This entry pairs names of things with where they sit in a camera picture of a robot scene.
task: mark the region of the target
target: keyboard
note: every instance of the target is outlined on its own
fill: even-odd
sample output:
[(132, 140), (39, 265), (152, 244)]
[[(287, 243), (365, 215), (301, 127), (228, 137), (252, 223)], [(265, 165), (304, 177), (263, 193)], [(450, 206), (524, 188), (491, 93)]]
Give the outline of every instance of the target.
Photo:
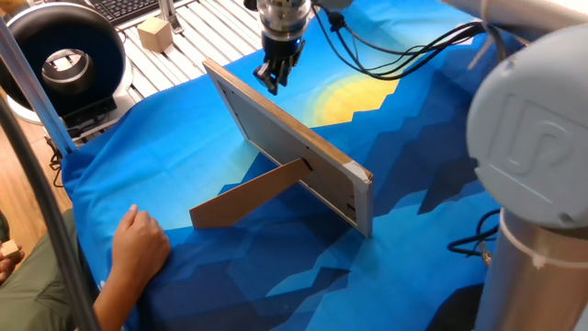
[(92, 0), (92, 4), (113, 26), (159, 8), (157, 0)]

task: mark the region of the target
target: wooden floor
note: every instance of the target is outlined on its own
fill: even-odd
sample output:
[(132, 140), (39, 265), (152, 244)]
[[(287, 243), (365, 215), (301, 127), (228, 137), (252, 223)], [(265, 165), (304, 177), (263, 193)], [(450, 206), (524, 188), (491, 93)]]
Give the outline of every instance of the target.
[[(40, 126), (22, 120), (19, 122), (30, 147), (39, 159), (45, 176), (52, 183), (55, 173), (49, 168), (49, 162), (53, 151), (45, 142), (44, 130)], [(65, 190), (54, 188), (52, 184), (51, 187), (60, 209), (65, 211), (72, 208), (72, 202)], [(8, 219), (12, 239), (23, 246), (28, 256), (47, 229), (33, 190), (2, 129), (0, 129), (0, 211)]]

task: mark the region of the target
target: person's arm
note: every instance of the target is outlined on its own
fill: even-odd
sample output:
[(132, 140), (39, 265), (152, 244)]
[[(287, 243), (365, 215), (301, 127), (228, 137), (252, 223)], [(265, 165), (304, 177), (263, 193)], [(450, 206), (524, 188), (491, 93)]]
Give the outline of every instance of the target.
[(112, 269), (94, 302), (102, 331), (119, 331), (171, 250), (169, 239), (147, 211), (132, 205), (112, 239)]

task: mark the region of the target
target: yellow sun graphic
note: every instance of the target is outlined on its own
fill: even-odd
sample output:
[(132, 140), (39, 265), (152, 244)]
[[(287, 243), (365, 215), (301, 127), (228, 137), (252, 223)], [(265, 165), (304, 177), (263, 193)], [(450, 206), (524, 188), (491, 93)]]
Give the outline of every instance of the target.
[(314, 108), (316, 126), (351, 121), (356, 111), (379, 109), (384, 99), (393, 94), (399, 81), (380, 81), (357, 74), (327, 87)]

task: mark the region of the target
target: blue tablecloth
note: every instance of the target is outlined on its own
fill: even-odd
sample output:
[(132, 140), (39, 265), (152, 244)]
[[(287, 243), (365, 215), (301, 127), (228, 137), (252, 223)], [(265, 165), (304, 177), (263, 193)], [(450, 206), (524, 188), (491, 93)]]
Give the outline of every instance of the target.
[[(472, 18), (435, 0), (359, 0), (350, 27), (394, 49), (427, 43)], [(290, 85), (273, 97), (252, 72), (260, 51), (227, 68), (374, 174), (373, 238), (300, 186), (230, 229), (195, 231), (188, 210), (274, 166), (243, 141), (207, 76), (137, 104), (63, 160), (81, 247), (96, 284), (132, 203), (157, 218), (173, 251), (129, 330), (424, 330), (485, 267), (446, 251), (496, 208), (473, 173), (469, 103), (496, 64), (485, 37), (454, 46), (399, 83), (345, 67), (316, 20)], [(394, 58), (358, 45), (366, 65)], [(366, 93), (373, 97), (365, 98)]]

